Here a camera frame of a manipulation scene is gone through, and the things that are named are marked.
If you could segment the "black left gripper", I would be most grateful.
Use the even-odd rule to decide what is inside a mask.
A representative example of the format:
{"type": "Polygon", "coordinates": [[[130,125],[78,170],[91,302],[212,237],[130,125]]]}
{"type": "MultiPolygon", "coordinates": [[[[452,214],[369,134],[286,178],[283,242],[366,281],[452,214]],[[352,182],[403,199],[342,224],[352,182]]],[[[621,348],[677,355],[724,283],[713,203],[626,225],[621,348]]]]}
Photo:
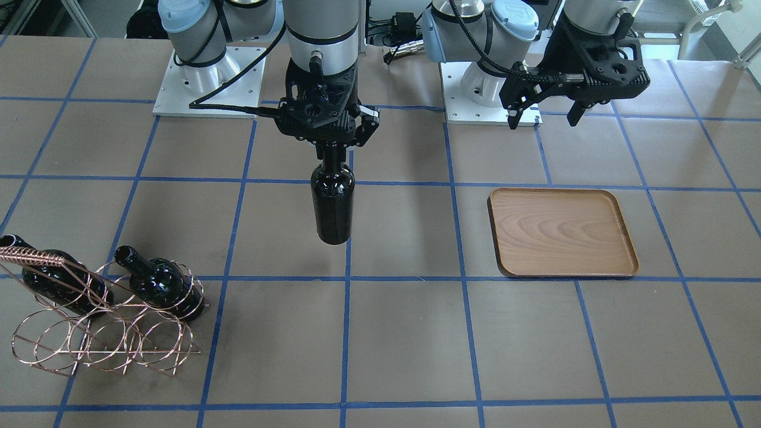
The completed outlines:
{"type": "Polygon", "coordinates": [[[587,109],[614,99],[631,99],[650,85],[641,46],[631,33],[633,15],[612,19],[612,33],[596,35],[562,15],[536,67],[514,63],[499,92],[508,126],[519,127],[525,109],[550,96],[574,101],[567,121],[576,127],[587,109]]]}

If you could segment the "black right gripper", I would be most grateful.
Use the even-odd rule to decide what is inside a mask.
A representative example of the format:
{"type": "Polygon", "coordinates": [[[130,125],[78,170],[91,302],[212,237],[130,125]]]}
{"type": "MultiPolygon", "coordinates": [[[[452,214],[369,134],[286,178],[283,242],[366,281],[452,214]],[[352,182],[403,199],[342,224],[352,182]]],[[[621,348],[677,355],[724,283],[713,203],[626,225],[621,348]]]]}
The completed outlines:
{"type": "Polygon", "coordinates": [[[286,136],[311,143],[364,146],[379,128],[379,111],[358,98],[358,64],[335,75],[321,66],[302,70],[290,60],[285,74],[287,95],[281,98],[275,124],[286,136]]]}

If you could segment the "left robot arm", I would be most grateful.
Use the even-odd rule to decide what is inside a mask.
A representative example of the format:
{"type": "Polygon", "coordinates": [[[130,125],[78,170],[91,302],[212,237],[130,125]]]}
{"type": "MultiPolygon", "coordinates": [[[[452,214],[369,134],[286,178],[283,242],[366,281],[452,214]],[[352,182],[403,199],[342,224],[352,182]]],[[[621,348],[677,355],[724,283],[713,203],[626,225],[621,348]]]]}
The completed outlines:
{"type": "Polygon", "coordinates": [[[434,1],[422,14],[424,50],[440,65],[455,124],[538,125],[538,103],[588,109],[633,99],[650,85],[631,28],[639,1],[434,1]]]}

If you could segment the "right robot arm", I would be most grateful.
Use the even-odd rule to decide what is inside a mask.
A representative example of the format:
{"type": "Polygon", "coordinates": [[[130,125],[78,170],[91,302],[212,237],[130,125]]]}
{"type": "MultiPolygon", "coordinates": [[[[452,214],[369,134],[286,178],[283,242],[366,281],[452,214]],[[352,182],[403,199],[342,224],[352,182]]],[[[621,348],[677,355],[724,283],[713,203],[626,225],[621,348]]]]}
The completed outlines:
{"type": "Polygon", "coordinates": [[[358,97],[361,47],[357,1],[160,1],[173,57],[154,114],[272,118],[286,136],[313,144],[364,146],[379,112],[358,97]],[[265,58],[236,42],[288,40],[285,97],[258,106],[265,58]]]}

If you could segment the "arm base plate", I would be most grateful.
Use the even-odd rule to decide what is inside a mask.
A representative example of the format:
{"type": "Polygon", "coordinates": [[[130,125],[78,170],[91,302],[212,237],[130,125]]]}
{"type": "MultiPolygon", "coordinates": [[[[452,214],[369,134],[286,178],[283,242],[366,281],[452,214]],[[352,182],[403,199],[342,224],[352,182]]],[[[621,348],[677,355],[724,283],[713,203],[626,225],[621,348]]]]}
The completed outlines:
{"type": "MultiPolygon", "coordinates": [[[[263,47],[228,46],[220,62],[204,68],[179,66],[169,57],[160,90],[156,97],[153,114],[160,117],[207,117],[253,119],[245,114],[222,109],[190,109],[188,104],[216,90],[232,79],[242,68],[264,52],[263,47]]],[[[207,100],[216,105],[258,106],[266,60],[261,60],[228,89],[207,100]]]]}
{"type": "Polygon", "coordinates": [[[486,73],[476,62],[444,62],[440,72],[449,124],[508,125],[510,114],[499,98],[504,78],[486,73]]]}

